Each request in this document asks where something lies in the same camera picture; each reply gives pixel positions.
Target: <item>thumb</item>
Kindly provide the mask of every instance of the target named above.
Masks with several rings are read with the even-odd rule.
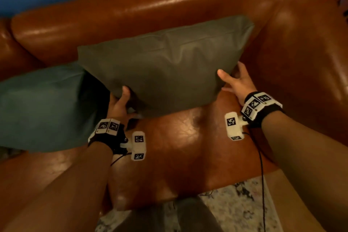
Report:
[[[232,87],[233,87],[233,84],[237,81],[237,79],[233,78],[232,76],[230,76],[227,72],[225,72],[222,69],[218,70],[217,75],[220,77],[221,80],[230,84]]]
[[[122,87],[122,96],[121,96],[120,100],[117,102],[117,104],[120,106],[126,106],[128,100],[131,97],[130,93],[131,92],[130,92],[129,88],[126,86],[123,86]]]

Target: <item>right hand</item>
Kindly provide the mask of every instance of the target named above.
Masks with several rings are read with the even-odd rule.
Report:
[[[222,69],[218,70],[217,75],[221,78],[221,80],[231,86],[231,88],[223,87],[222,90],[234,93],[237,96],[239,103],[244,106],[244,100],[247,95],[257,91],[257,89],[253,81],[251,80],[245,65],[241,62],[238,62],[238,68],[239,72],[236,73],[236,78],[233,78]]]

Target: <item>left hand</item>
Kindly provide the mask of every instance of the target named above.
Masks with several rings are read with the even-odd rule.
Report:
[[[127,127],[128,120],[133,118],[136,114],[127,114],[126,104],[131,97],[128,87],[122,87],[122,96],[119,100],[110,93],[109,109],[107,110],[107,119],[116,119]]]

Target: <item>leg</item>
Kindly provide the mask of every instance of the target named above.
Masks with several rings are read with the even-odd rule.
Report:
[[[163,205],[133,210],[113,232],[164,232]]]
[[[175,202],[181,232],[223,232],[213,214],[198,196]]]

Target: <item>hand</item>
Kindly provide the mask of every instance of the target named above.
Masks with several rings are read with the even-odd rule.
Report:
[[[109,109],[107,110],[107,119],[116,119],[120,121],[125,127],[128,124],[128,120],[134,117],[136,114],[127,114],[126,104],[131,97],[130,90],[128,87],[122,87],[122,96],[120,100],[110,93]]]
[[[248,71],[246,70],[245,65],[238,62],[238,68],[239,72],[236,73],[236,78],[231,77],[227,72],[221,69],[218,70],[217,75],[221,78],[221,80],[231,86],[231,88],[223,87],[222,90],[234,93],[237,96],[239,103],[244,106],[244,100],[247,95],[257,90],[248,74]]]

